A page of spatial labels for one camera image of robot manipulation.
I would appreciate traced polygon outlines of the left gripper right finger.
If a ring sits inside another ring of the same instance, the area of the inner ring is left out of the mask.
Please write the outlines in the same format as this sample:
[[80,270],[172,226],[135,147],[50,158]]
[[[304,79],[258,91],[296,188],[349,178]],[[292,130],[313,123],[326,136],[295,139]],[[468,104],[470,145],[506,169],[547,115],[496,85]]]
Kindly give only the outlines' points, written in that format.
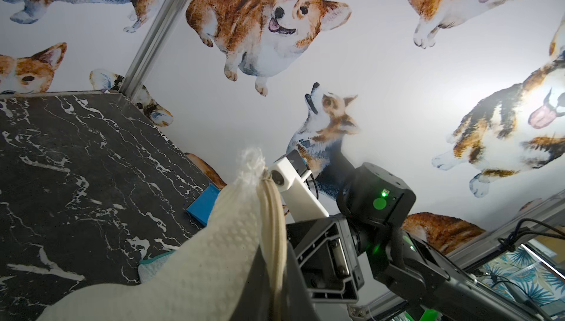
[[319,321],[294,249],[289,242],[282,288],[282,320]]

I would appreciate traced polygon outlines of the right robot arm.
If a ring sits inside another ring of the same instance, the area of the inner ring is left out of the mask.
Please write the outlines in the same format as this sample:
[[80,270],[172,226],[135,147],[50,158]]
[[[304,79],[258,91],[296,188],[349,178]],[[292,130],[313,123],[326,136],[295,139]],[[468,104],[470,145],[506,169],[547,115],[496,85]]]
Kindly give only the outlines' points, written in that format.
[[481,284],[428,243],[402,229],[416,197],[399,178],[365,163],[338,193],[330,215],[307,187],[307,174],[282,163],[274,180],[294,217],[287,228],[300,277],[314,303],[355,303],[364,284],[358,264],[406,302],[413,320],[438,312],[451,320],[542,320],[529,300],[509,300]]

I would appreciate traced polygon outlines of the cream mesh laundry bag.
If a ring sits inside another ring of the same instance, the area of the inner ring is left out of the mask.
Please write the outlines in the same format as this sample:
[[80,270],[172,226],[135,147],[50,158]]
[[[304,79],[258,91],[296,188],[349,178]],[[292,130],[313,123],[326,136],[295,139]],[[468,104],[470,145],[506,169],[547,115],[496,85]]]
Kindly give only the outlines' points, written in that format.
[[281,320],[287,254],[280,194],[262,151],[249,148],[236,180],[220,191],[207,226],[173,252],[150,281],[82,288],[47,307],[41,319],[228,320],[259,257],[267,287],[257,291],[248,311],[266,306],[269,320]]

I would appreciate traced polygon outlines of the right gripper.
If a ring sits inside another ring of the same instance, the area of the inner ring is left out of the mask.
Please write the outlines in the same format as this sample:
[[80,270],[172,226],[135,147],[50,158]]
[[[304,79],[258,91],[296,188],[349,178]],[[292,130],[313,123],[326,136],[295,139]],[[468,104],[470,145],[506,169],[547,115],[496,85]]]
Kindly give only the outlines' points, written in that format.
[[357,303],[364,279],[352,231],[341,214],[286,226],[314,303]]

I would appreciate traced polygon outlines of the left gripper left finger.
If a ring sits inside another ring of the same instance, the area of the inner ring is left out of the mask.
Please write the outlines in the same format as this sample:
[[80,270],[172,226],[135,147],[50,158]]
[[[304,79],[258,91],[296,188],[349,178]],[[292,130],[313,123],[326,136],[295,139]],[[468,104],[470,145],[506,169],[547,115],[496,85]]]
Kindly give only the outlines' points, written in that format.
[[229,321],[271,319],[272,291],[261,249],[257,249],[243,291]]

